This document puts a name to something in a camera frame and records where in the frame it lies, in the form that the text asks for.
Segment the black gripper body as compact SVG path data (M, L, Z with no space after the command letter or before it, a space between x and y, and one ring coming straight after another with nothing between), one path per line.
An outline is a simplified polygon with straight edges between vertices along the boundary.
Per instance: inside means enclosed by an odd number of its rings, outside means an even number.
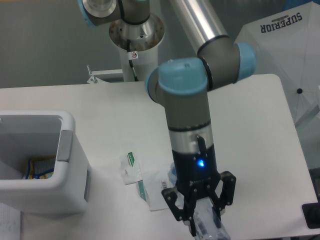
M201 153L172 152L177 176L177 190L189 203L196 190L196 198L208 197L207 186L214 191L221 180L217 170L214 146Z

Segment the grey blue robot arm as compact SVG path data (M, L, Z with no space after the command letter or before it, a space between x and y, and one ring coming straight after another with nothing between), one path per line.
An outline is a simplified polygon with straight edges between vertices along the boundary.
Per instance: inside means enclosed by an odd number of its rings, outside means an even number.
M144 78L148 96L164 107L175 185L161 194L177 221L197 240L227 240L221 212L233 203L236 177L218 172L208 92L251 76L253 49L233 43L207 0L171 5L196 57L161 64Z

